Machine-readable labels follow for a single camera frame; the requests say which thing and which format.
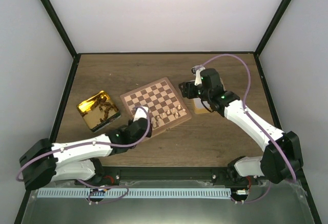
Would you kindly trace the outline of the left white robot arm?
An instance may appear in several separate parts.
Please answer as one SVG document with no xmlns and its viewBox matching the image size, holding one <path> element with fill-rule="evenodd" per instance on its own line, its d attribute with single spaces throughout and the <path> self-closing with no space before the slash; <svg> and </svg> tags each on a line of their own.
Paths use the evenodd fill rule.
<svg viewBox="0 0 328 224">
<path fill-rule="evenodd" d="M 76 142 L 58 144 L 44 138 L 21 156 L 21 170 L 16 179 L 30 191 L 67 179 L 99 185 L 104 181 L 105 173 L 96 161 L 97 157 L 125 153 L 151 135 L 151 122 L 142 117 L 105 134 Z"/>
</svg>

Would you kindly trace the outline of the light wooden chess piece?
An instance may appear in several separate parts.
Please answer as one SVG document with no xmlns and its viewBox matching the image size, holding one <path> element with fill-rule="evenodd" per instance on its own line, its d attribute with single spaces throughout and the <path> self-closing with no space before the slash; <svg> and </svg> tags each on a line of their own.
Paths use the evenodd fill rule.
<svg viewBox="0 0 328 224">
<path fill-rule="evenodd" d="M 157 124 L 158 124 L 158 126 L 162 126 L 162 124 L 163 124 L 163 120 L 162 120 L 162 118 L 160 117 L 160 116 L 157 116 Z"/>
</svg>

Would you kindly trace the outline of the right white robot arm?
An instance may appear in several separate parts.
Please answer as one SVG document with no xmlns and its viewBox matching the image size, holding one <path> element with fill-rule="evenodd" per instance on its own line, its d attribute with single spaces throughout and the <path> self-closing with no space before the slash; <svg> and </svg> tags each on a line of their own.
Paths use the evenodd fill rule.
<svg viewBox="0 0 328 224">
<path fill-rule="evenodd" d="M 179 84 L 184 98 L 199 98 L 209 104 L 210 112 L 241 128 L 263 151 L 262 156 L 242 156 L 228 165 L 228 180 L 238 185 L 246 176 L 262 176 L 274 184 L 291 178 L 303 167 L 299 137 L 292 131 L 282 130 L 267 123 L 249 109 L 232 91 L 227 91 L 219 73 L 213 69 L 196 66 L 192 69 L 195 79 Z"/>
</svg>

